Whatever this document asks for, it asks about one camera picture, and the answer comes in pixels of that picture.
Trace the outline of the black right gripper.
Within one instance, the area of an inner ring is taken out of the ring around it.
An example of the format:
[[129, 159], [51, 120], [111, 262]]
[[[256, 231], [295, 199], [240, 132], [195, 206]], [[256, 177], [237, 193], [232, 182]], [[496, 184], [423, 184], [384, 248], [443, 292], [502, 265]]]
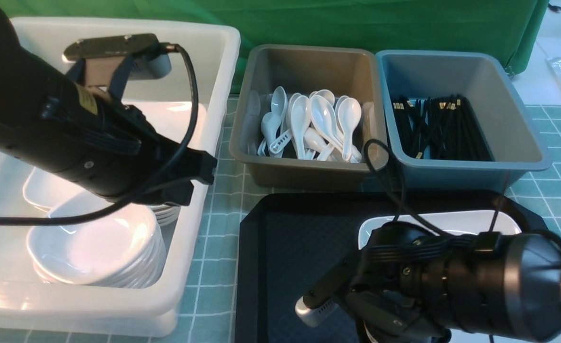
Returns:
[[431, 317], [419, 280], [427, 263], [442, 256], [448, 235], [435, 236], [407, 222], [372, 230], [360, 250], [345, 300], [361, 343], [448, 343], [451, 331]]

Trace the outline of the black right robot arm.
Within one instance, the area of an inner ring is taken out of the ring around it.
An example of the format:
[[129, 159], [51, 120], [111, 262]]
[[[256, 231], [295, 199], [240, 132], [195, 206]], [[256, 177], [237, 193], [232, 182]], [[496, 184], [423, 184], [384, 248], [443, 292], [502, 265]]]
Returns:
[[345, 300], [361, 338], [448, 343], [452, 330], [549, 342], [561, 334], [561, 238], [435, 235], [412, 223], [372, 231]]

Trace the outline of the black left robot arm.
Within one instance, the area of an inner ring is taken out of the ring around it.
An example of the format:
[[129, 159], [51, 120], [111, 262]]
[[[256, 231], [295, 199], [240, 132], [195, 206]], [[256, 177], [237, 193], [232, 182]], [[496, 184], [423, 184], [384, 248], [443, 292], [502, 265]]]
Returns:
[[182, 47], [154, 33], [82, 39], [65, 49], [60, 72], [20, 45], [0, 9], [0, 152], [117, 202], [187, 206], [192, 181], [210, 185], [215, 159], [156, 131], [135, 106], [122, 104], [128, 80], [156, 80], [150, 61]]

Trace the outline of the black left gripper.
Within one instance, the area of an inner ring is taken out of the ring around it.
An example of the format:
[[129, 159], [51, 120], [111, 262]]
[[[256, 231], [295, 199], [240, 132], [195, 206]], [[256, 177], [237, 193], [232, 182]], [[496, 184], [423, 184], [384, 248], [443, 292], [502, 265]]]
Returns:
[[214, 182], [217, 159], [196, 148], [200, 104], [191, 102], [185, 136], [159, 134], [132, 104], [74, 85], [46, 91], [50, 126], [42, 169], [109, 202], [187, 206], [195, 184]]

